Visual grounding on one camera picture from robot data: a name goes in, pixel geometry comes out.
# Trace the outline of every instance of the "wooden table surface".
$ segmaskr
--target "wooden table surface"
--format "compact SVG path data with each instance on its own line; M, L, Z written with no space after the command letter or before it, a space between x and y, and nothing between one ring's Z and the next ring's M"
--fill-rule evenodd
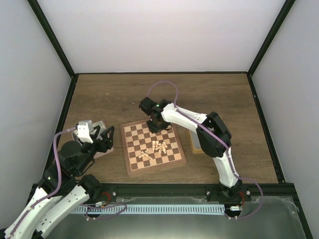
M177 131L187 163L135 176L128 176L120 125L146 119L138 108L149 88L158 81L172 81L179 90L177 105L198 113L217 112L232 134L232 155L237 172L259 183L277 183L253 96L245 74L96 74L80 75L64 129L80 120L103 120L114 126L114 151L96 159L87 171L103 183L218 183L214 161L193 154L187 130ZM154 101L173 101L175 89L158 85L150 94ZM61 137L60 146L72 140Z

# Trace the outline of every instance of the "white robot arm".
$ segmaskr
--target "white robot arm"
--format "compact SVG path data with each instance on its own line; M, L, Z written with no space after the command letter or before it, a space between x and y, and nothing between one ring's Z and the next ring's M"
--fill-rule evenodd
M114 127L92 135L95 130L92 121L84 120L77 124L77 130L82 144L74 140L66 142L57 153L61 165L59 191L43 200L58 185L57 164L54 163L44 172L20 216L5 230L5 239L46 238L74 208L100 194L101 184L93 175L85 175L79 182L75 177L83 175L96 152L106 152L113 147Z
M175 108L174 104L170 101L162 100L159 103L156 103L148 97L145 97L141 101L139 107L144 113L150 116L151 119L147 124L152 133L157 133L168 128L171 123L175 123L196 133L202 150L208 156L211 156L216 164L223 194L228 199L238 196L238 191L242 182L236 177L239 175L235 170L231 158L231 134L217 113L211 112L209 115L195 113L181 107ZM189 120L180 112L192 118L197 123ZM228 145L229 150L227 153L230 160L228 160L228 156L226 155L226 148L210 134L202 130L198 124L208 128Z

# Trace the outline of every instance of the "purple cable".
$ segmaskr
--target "purple cable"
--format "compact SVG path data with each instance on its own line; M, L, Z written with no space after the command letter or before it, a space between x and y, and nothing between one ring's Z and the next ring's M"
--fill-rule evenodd
M36 205L38 205L40 202L42 202L43 200L47 199L47 198L50 198L52 196L54 196L61 188L61 181L62 181L62 175L61 175L61 166L60 166L60 161L59 161L59 158L58 158L58 152L57 152L57 148L56 148L56 140L58 138L59 135L61 134L64 134L64 133L68 133L70 131L74 131L75 130L75 127L73 128L69 128L65 131L62 131L62 132L59 132L57 133L54 138L53 138L53 152L54 152L54 159L55 159L55 163L56 163L56 168L57 168L57 171L58 171L58 185L56 187L56 189L48 194L47 196L37 200L35 203L33 203L30 208L34 208ZM14 226L14 228L12 229L12 231L10 232L10 236L8 237L11 238L11 236L14 235L16 229L20 226L20 224L22 223L23 219L26 217L26 215L28 215L28 213L30 212L30 210L28 211L25 211L24 214L21 216L21 218L19 219L19 221L16 223L16 225Z
M260 199L260 204L259 204L258 208L257 208L255 211L253 211L252 213L250 213L250 214L248 214L248 215L245 215L245 216L242 216L242 217L239 217L239 218L237 218L237 219L248 218L248 217L252 216L253 214L255 214L256 212L258 212L258 210L261 208L261 206L262 206L262 204L263 204L263 199L264 199L264 194L263 194L263 191L262 191L261 187L259 186L259 184L258 184L256 181L254 181L254 180L252 180L252 179L250 179L250 178L242 178L242 177L237 176L237 174L236 174L236 172L235 172L235 169L234 169L234 167L233 167L233 164L232 164L232 162L231 162L231 159L230 159L229 147L228 147L228 145L227 145L224 141L222 141L218 136L216 136L213 132L211 132L208 128L206 128L206 127L203 126L202 124L198 123L196 120L192 119L192 118L189 117L188 115L184 114L183 112L181 112L181 111L177 108L177 105L176 105L176 101L177 101L177 98L178 98L178 88L177 88L177 86L176 86L173 82L171 82L171 81L159 81L159 82L155 83L155 84L149 89L149 91L148 91L148 93L147 93L146 96L149 96L151 90L152 90L155 86L157 86L157 85L159 85L159 84L163 84L163 83L171 84L171 85L173 85L173 86L175 87L175 89L176 89L176 96L175 96L175 99L174 99L174 102L173 102L176 111L177 111L178 113L180 113L182 116L184 116L184 117L186 117L187 119L189 119L190 121L192 121L192 122L194 122L195 124L197 124L199 127L201 127L204 131L206 131L206 132L207 132L208 134L210 134L212 137L214 137L218 142L220 142L220 143L226 148L226 156L227 156L228 163L229 163L229 165L230 165L231 171L233 172L234 176L235 176L237 179L247 180L247 181L250 181L250 182L254 183L254 184L257 186L257 188L259 189L261 199Z
M107 207L102 207L102 208L92 207L92 206L85 205L85 204L81 204L81 206L89 208L88 211L85 213L85 217L87 219L91 218L91 217L88 216L88 213L89 213L90 209L98 209L98 210L100 210L100 209L108 209L108 208L115 208L115 207L119 207L119 206L124 206L124 208L122 210L120 210L119 212L117 212L117 213L115 213L113 215L110 215L110 216L107 216L107 217L102 217L102 218L98 217L98 218L95 218L94 220L103 220L103 219L116 217L117 215L121 214L122 212L124 212L128 208L128 206L126 204L124 204L124 203L119 203L119 204L116 204L116 205L109 205Z

